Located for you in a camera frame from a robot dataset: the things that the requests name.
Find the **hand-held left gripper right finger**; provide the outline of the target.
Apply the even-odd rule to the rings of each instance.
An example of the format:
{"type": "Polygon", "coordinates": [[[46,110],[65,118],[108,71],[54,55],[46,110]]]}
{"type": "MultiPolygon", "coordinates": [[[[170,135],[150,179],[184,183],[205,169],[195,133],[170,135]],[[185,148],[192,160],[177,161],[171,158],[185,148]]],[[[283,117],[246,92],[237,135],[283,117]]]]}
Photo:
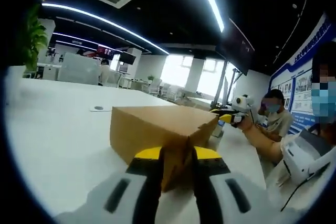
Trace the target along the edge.
{"type": "Polygon", "coordinates": [[[192,149],[194,195],[201,223],[286,223],[268,193],[232,172],[214,150],[192,149]]]}

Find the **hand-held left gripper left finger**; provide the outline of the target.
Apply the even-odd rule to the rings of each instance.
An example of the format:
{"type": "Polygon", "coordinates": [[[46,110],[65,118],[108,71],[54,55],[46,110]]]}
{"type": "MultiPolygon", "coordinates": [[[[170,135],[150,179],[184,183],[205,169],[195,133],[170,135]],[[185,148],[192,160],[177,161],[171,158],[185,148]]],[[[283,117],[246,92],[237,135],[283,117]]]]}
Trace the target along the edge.
{"type": "Polygon", "coordinates": [[[128,168],[91,190],[86,202],[56,223],[154,223],[164,170],[164,148],[145,149],[128,168]]]}

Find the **person's right hand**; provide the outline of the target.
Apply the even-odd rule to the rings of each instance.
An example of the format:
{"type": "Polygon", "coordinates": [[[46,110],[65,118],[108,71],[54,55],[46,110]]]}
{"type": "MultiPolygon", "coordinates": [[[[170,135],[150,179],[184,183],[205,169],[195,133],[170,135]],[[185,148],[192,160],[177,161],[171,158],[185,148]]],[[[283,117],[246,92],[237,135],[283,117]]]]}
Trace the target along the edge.
{"type": "Polygon", "coordinates": [[[242,131],[249,130],[253,126],[253,118],[250,113],[235,116],[233,126],[242,131]]]}

